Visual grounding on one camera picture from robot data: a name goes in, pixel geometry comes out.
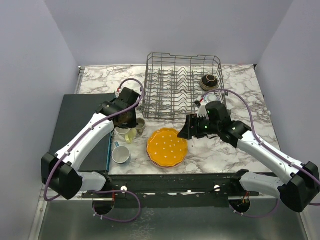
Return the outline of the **orange blue patterned bowl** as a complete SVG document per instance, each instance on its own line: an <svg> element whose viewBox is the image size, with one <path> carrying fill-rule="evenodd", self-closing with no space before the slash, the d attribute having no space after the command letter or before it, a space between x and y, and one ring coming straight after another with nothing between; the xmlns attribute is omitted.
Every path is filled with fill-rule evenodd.
<svg viewBox="0 0 320 240"><path fill-rule="evenodd" d="M201 106L205 106L211 102L220 102L220 99L214 92L210 92L202 97L199 102Z"/></svg>

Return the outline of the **pale yellow mug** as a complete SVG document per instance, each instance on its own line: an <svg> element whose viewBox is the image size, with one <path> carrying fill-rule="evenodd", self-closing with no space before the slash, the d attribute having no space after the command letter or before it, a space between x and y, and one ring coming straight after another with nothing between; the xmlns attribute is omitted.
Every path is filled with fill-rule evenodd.
<svg viewBox="0 0 320 240"><path fill-rule="evenodd" d="M114 129L114 131L120 135L126 143L131 144L133 139L136 137L137 135L137 129L136 128L119 128L116 127Z"/></svg>

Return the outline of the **dark brown bowl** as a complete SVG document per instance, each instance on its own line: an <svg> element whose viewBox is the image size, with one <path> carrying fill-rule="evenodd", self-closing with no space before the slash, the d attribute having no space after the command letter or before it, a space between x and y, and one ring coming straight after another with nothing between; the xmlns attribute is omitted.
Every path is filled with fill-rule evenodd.
<svg viewBox="0 0 320 240"><path fill-rule="evenodd" d="M216 76L207 74L201 78L199 84L200 87L207 92L218 87L218 80Z"/></svg>

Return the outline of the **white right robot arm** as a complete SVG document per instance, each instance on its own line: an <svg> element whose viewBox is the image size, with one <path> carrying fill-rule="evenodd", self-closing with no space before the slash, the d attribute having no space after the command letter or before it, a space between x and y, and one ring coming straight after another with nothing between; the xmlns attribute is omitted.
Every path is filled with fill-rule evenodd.
<svg viewBox="0 0 320 240"><path fill-rule="evenodd" d="M219 101L200 107L204 116L189 114L178 137L185 140L217 135L265 165L275 176L259 175L248 170L238 171L230 183L230 191L241 196L258 192L277 199L290 210L301 213L320 192L319 168L293 159L264 141L241 121L232 120L227 108Z"/></svg>

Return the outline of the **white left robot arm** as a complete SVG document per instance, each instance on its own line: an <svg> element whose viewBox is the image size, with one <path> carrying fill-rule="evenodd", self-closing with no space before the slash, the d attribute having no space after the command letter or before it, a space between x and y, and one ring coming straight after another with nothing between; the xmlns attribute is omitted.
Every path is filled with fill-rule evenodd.
<svg viewBox="0 0 320 240"><path fill-rule="evenodd" d="M41 159L44 189L51 189L66 200L86 191L107 197L111 185L106 177L79 169L96 145L115 128L136 126L136 107L142 98L142 93L124 87L118 97L99 105L85 127L65 147L54 154L46 153Z"/></svg>

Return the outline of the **orange polka dot plate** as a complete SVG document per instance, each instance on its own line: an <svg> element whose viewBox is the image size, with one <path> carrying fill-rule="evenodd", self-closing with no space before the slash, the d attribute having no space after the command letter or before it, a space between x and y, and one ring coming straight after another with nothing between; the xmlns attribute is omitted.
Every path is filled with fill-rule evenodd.
<svg viewBox="0 0 320 240"><path fill-rule="evenodd" d="M187 156L188 142L178 138L178 133L176 129L167 127L154 131L147 140L147 154L183 154Z"/></svg>

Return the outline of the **small grey cup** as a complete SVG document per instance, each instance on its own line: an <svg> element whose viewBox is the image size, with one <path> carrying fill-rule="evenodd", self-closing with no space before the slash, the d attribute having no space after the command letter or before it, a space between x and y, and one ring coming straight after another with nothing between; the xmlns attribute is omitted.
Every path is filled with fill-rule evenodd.
<svg viewBox="0 0 320 240"><path fill-rule="evenodd" d="M143 118L137 118L136 122L137 122L136 130L139 134L142 134L146 128L146 121Z"/></svg>

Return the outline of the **blue mug white inside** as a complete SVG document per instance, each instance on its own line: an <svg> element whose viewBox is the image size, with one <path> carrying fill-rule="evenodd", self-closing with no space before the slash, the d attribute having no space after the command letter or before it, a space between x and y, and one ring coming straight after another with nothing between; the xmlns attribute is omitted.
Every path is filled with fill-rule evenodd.
<svg viewBox="0 0 320 240"><path fill-rule="evenodd" d="M130 150L123 145L120 145L117 141L114 143L115 147L111 153L112 160L119 165L126 164L131 160Z"/></svg>

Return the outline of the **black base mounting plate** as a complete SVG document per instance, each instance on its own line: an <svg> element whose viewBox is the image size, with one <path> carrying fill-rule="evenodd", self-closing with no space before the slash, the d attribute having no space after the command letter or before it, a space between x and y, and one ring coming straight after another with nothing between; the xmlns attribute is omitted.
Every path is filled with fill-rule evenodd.
<svg viewBox="0 0 320 240"><path fill-rule="evenodd" d="M143 208L228 208L231 202L243 206L242 197L260 194L280 197L283 182L273 173L256 174L240 170L237 173L109 175L100 193L89 190L82 194L100 208L107 201L117 208L135 206L137 195Z"/></svg>

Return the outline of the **dark network switch box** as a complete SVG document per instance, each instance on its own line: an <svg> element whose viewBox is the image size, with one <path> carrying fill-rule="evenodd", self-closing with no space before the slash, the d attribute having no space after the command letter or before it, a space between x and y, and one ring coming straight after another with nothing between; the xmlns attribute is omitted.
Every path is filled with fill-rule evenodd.
<svg viewBox="0 0 320 240"><path fill-rule="evenodd" d="M63 97L49 153L55 154L69 143L89 123L96 109L114 93L66 94ZM79 168L80 172L108 172L111 162L113 134L106 135L89 153Z"/></svg>

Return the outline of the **aluminium rail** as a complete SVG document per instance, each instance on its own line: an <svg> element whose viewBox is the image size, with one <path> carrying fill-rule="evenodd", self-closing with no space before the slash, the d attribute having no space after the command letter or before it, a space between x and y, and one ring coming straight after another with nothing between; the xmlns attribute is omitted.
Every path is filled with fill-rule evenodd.
<svg viewBox="0 0 320 240"><path fill-rule="evenodd" d="M107 195L110 191L132 191L146 194L215 193L228 197L243 196L246 192L286 200L301 200L306 191L304 180L297 174L288 183L278 177L240 171L234 175L119 175L105 177L100 174L55 177L48 180L49 188L70 200L80 192Z"/></svg>

